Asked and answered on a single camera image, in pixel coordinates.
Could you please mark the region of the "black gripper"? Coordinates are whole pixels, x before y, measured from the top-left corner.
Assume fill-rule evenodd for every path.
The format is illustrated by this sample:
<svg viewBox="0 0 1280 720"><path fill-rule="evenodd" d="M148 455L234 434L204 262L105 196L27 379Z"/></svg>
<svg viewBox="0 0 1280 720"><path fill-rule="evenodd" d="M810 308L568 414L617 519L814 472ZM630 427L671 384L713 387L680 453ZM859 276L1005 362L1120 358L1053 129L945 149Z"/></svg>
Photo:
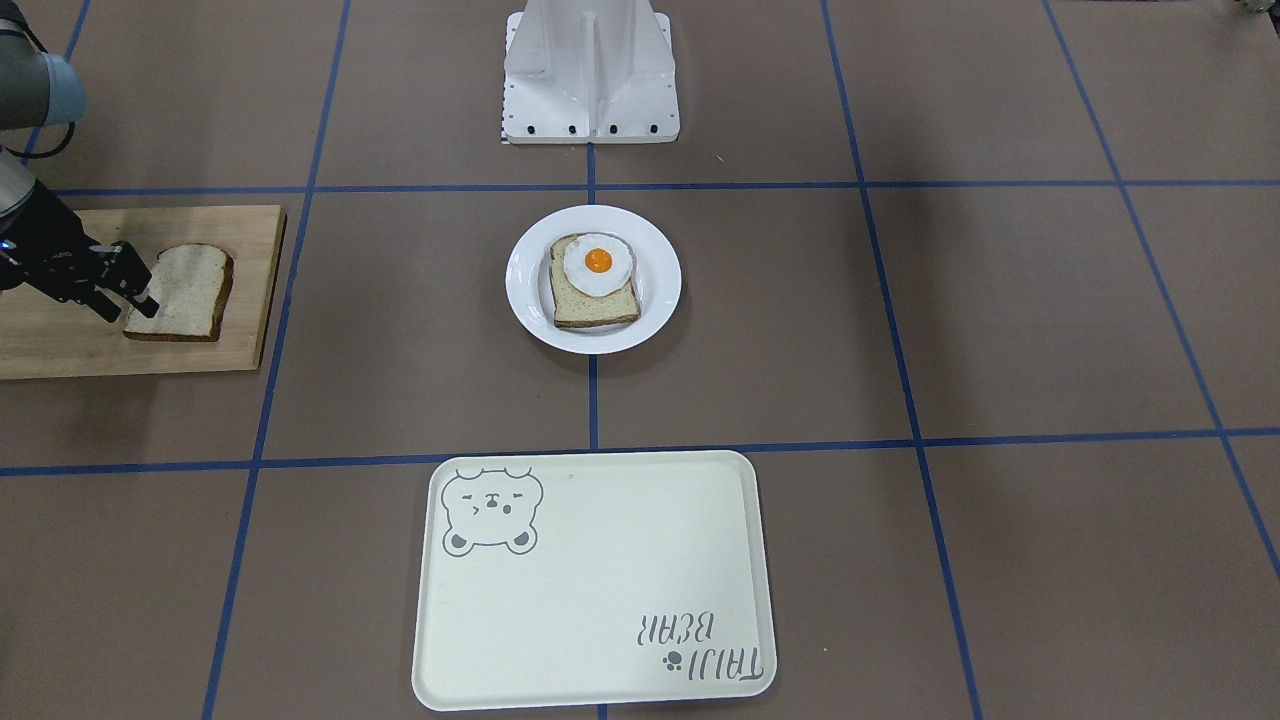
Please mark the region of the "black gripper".
<svg viewBox="0 0 1280 720"><path fill-rule="evenodd" d="M79 268L90 245L81 218L46 186L36 184L3 223L1 290L31 284L58 302L79 304L115 323L122 309ZM101 288L123 297L142 316L157 315L160 305L148 292L151 270L132 243L101 246L100 261Z"/></svg>

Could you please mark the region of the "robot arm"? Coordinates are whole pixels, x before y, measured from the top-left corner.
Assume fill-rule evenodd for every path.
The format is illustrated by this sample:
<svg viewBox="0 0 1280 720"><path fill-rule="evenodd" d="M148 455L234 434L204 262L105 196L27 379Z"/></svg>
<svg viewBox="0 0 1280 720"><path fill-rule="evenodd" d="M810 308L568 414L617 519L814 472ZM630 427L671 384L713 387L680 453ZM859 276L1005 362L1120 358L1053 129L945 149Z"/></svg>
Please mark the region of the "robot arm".
<svg viewBox="0 0 1280 720"><path fill-rule="evenodd" d="M4 131L65 126L68 143L84 115L84 86L69 61L38 41L14 1L3 3L1 126ZM124 299L143 316L160 309L148 293L151 272L134 247L100 243L33 172L27 152L3 150L3 290L22 284L60 302L74 302L108 323L122 314L109 299Z"/></svg>

